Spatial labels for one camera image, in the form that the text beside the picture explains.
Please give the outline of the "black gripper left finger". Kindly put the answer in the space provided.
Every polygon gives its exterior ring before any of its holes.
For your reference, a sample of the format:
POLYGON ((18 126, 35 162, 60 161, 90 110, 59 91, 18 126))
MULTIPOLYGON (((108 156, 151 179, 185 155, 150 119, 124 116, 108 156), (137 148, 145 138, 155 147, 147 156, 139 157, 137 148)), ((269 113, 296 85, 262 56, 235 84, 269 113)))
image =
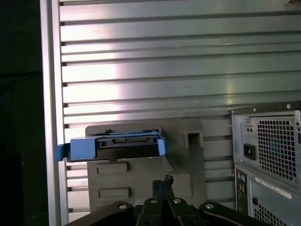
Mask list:
POLYGON ((164 181, 152 182, 152 197, 143 206, 118 201, 100 207, 68 223, 69 226, 155 226, 161 225, 164 204, 164 181))

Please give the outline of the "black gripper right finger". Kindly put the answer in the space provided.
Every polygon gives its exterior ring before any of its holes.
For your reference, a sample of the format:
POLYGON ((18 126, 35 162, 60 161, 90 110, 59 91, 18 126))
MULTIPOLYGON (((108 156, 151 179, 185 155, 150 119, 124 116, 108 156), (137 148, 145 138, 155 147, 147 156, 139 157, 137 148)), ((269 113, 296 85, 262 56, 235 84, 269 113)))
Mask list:
POLYGON ((173 176, 166 175, 162 182, 162 193, 177 226, 264 226, 253 217, 215 202, 204 202, 195 208, 181 198, 176 198, 172 185, 173 176))

